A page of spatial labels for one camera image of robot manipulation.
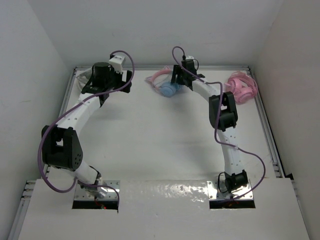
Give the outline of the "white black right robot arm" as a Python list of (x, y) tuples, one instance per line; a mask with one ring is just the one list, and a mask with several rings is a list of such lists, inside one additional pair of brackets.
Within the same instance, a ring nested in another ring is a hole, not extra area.
[(248, 176), (237, 144), (238, 113), (233, 93), (223, 92), (220, 82), (218, 87), (206, 82), (205, 76), (197, 73), (195, 59), (191, 56), (183, 56), (181, 64), (173, 66), (171, 82), (188, 87), (208, 102), (209, 122), (214, 128), (216, 141), (222, 147), (226, 191), (231, 193), (247, 185)]

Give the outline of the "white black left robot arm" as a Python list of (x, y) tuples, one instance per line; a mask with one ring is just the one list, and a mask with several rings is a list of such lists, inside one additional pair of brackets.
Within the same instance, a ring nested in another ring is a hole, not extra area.
[(135, 70), (129, 70), (124, 74), (121, 68), (117, 63), (95, 63), (76, 104), (51, 125), (43, 127), (37, 153), (38, 169), (45, 183), (55, 192), (67, 193), (70, 189), (54, 187), (46, 178), (43, 165), (69, 172), (74, 178), (74, 183), (79, 183), (91, 191), (100, 188), (101, 174), (84, 161), (79, 134), (111, 93), (130, 92)]

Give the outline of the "pink blue cat-ear headphones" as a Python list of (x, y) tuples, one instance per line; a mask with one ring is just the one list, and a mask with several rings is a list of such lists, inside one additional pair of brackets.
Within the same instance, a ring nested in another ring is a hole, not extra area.
[[(156, 83), (156, 79), (163, 75), (166, 75), (166, 78)], [(171, 83), (172, 76), (173, 70), (168, 66), (164, 66), (161, 70), (157, 71), (153, 75), (146, 77), (145, 81), (151, 85), (155, 92), (164, 97), (170, 98), (182, 88), (182, 85), (178, 83)]]

